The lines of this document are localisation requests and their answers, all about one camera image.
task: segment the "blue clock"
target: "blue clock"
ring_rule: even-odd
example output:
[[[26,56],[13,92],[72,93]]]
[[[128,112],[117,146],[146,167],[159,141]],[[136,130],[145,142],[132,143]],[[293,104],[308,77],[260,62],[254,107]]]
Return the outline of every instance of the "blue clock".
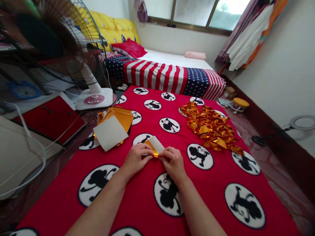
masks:
[[[42,93],[38,88],[26,81],[12,81],[7,83],[10,91],[21,99],[40,97]]]

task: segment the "star pattern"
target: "star pattern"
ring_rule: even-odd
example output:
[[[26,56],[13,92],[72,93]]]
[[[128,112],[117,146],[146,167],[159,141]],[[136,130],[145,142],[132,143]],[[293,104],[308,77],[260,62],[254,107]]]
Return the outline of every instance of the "star pattern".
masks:
[[[137,59],[131,59],[124,55],[114,56],[107,60],[107,69],[110,77],[116,78],[118,80],[125,81],[124,77],[124,64],[129,61],[135,61]]]
[[[201,98],[209,84],[206,72],[203,69],[187,68],[187,79],[190,81],[187,81],[184,95]]]

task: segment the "gold foil paper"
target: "gold foil paper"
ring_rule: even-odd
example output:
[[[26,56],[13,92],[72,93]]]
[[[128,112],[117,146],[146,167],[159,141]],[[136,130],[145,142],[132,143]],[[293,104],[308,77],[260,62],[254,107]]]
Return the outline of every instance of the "gold foil paper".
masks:
[[[239,140],[234,137],[233,128],[227,124],[228,117],[222,118],[219,113],[211,107],[203,105],[200,113],[195,102],[188,102],[181,108],[183,114],[187,115],[187,125],[200,138],[204,139],[204,146],[214,151],[223,149],[231,150],[239,155],[244,155],[242,148],[233,143]]]
[[[131,114],[131,110],[128,110],[128,109],[125,109],[125,108],[122,108],[119,106],[108,108],[106,115],[104,114],[104,112],[99,112],[98,113],[98,119],[97,119],[97,125],[101,124],[102,122],[104,122],[108,118],[112,117],[113,115],[116,116],[117,120],[123,126],[125,131],[128,132],[128,130],[132,124],[132,121],[134,119],[134,116]]]
[[[153,147],[153,145],[150,143],[150,140],[147,140],[144,142],[145,144],[149,145],[152,148],[153,151],[153,156],[158,158],[158,152],[155,150],[155,148]]]

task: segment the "red pillow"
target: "red pillow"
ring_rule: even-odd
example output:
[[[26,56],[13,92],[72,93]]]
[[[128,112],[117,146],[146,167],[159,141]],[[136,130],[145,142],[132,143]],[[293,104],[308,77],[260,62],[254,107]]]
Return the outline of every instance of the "red pillow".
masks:
[[[113,51],[117,51],[131,58],[139,58],[148,53],[144,50],[144,47],[131,39],[128,39],[127,42],[124,43],[112,44],[111,48]]]

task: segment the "american flag bedding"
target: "american flag bedding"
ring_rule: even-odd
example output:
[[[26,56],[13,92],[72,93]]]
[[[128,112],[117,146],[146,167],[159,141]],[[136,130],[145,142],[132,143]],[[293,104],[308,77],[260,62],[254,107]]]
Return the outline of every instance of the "american flag bedding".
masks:
[[[214,70],[186,68],[107,53],[110,77],[133,85],[215,101],[225,81]]]

